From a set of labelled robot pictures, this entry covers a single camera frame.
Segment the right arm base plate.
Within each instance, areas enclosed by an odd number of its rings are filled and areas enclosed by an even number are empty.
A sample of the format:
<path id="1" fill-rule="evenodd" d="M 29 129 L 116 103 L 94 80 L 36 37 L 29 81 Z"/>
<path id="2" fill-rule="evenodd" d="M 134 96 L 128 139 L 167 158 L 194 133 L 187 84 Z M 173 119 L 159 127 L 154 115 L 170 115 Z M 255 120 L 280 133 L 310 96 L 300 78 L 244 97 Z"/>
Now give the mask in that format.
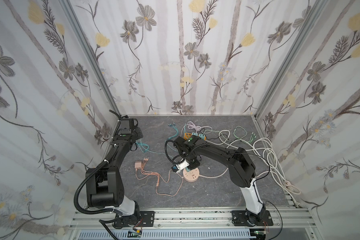
<path id="1" fill-rule="evenodd" d="M 232 223 L 235 227 L 270 227 L 273 219 L 269 211 L 253 214 L 249 211 L 231 211 Z"/>

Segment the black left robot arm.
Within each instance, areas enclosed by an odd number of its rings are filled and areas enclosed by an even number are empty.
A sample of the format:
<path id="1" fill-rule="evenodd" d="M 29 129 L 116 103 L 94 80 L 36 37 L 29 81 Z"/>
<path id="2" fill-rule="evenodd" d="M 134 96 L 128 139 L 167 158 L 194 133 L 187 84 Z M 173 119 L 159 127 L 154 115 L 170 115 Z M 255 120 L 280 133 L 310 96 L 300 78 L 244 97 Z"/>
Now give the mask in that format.
<path id="1" fill-rule="evenodd" d="M 95 215 L 112 212 L 122 217 L 136 214 L 137 203 L 125 196 L 120 170 L 124 158 L 142 137 L 137 119 L 124 116 L 118 120 L 105 158 L 98 167 L 86 172 L 85 186 L 89 209 L 82 210 L 82 213 Z"/>

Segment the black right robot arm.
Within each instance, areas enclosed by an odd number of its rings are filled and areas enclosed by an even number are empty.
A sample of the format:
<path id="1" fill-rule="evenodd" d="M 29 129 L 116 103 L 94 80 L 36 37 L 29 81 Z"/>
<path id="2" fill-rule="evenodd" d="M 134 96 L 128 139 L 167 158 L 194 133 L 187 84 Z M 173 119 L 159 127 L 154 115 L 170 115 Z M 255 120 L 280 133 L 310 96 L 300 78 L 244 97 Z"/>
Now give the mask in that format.
<path id="1" fill-rule="evenodd" d="M 174 141 L 167 140 L 165 145 L 168 143 L 172 143 L 178 151 L 173 158 L 166 154 L 174 172 L 197 169 L 201 165 L 198 157 L 207 157 L 224 165 L 245 199 L 244 225 L 254 227 L 264 221 L 266 207 L 257 189 L 256 166 L 245 149 L 225 149 L 200 137 L 178 137 Z"/>

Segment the orange power strip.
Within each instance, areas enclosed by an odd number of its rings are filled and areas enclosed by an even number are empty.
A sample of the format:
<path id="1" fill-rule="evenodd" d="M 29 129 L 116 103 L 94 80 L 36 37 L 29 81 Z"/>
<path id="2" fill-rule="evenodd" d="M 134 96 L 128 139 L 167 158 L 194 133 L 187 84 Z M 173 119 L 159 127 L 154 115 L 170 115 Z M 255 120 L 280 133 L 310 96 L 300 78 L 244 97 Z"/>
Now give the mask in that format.
<path id="1" fill-rule="evenodd" d="M 188 140 L 192 137 L 199 137 L 202 140 L 206 140 L 206 136 L 204 134 L 199 134 L 199 133 L 184 133 L 184 139 Z"/>

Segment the pink round power strip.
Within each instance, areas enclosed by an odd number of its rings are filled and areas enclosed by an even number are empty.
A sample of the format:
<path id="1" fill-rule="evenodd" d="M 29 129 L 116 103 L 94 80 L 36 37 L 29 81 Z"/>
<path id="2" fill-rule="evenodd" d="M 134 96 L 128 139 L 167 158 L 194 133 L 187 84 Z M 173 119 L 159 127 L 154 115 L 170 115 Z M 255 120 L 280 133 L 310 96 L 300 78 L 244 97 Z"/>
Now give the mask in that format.
<path id="1" fill-rule="evenodd" d="M 183 170 L 183 178 L 185 179 L 185 181 L 189 183 L 193 183 L 197 181 L 199 177 L 200 177 L 200 171 L 198 168 L 195 168 L 191 171 L 187 171 L 187 169 Z"/>

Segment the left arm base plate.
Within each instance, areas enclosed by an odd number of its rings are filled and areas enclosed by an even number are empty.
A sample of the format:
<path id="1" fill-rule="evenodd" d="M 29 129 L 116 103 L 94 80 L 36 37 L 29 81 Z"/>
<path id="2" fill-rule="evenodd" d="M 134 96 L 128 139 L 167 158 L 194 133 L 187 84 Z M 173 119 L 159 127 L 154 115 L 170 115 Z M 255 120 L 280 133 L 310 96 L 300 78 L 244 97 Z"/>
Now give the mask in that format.
<path id="1" fill-rule="evenodd" d="M 153 227 L 154 221 L 154 211 L 141 211 L 137 215 L 117 217 L 116 221 L 112 223 L 112 227 L 115 229 L 123 227 Z"/>

